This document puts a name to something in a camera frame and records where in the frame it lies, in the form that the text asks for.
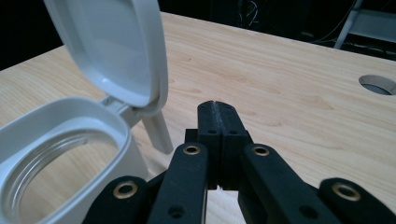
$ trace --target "wood grain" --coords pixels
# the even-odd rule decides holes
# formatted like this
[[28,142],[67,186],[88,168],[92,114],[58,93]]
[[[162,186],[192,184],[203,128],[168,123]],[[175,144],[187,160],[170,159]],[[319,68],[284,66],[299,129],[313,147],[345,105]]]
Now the wood grain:
[[[169,97],[163,110],[174,147],[196,128],[196,106],[233,105],[255,142],[275,148],[307,183],[350,179],[396,212],[396,98],[364,89],[359,78],[396,80],[396,62],[327,49],[163,13]],[[61,97],[104,94],[64,47],[0,72],[0,125]],[[151,175],[171,155],[133,134]],[[234,192],[209,192],[208,223],[243,223]]]

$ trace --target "open lid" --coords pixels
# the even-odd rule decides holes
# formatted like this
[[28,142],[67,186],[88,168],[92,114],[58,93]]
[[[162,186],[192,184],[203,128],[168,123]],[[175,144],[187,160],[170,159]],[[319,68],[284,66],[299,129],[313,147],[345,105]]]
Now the open lid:
[[157,0],[45,0],[82,73],[102,91],[152,113],[167,97]]

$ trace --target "wooden table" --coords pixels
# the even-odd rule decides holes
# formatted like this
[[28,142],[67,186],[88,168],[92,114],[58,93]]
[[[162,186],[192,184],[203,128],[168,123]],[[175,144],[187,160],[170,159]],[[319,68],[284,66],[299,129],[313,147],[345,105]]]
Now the wooden table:
[[[396,62],[163,13],[174,147],[196,128],[196,106],[233,105],[257,143],[272,146],[306,182],[352,180],[396,212],[396,98],[364,89],[363,75],[396,80]],[[0,72],[0,125],[65,96],[104,94],[64,47]],[[171,155],[133,129],[151,175]],[[208,223],[243,223],[235,192],[210,191]]]

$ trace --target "desk grommet hole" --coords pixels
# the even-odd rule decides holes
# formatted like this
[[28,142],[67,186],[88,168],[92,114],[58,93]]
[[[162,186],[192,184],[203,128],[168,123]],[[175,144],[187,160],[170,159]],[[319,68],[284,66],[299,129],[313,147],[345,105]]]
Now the desk grommet hole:
[[381,95],[396,95],[396,82],[387,77],[365,75],[359,78],[359,83],[366,89]]

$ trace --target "cable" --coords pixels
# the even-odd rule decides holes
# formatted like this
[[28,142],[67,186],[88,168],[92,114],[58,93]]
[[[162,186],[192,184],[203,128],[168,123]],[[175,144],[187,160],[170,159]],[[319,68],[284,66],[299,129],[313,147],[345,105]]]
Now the cable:
[[350,6],[349,10],[346,12],[346,14],[344,15],[343,19],[340,20],[340,22],[338,22],[338,24],[334,27],[334,29],[332,29],[327,35],[323,36],[320,39],[314,40],[309,42],[310,44],[315,44],[318,41],[323,41],[323,39],[329,37],[330,35],[332,35],[332,33],[334,33],[334,31],[341,25],[341,23],[343,23],[343,21],[347,18],[347,15],[349,15],[349,12],[352,10],[353,6],[355,6],[357,0],[353,1],[352,5]]

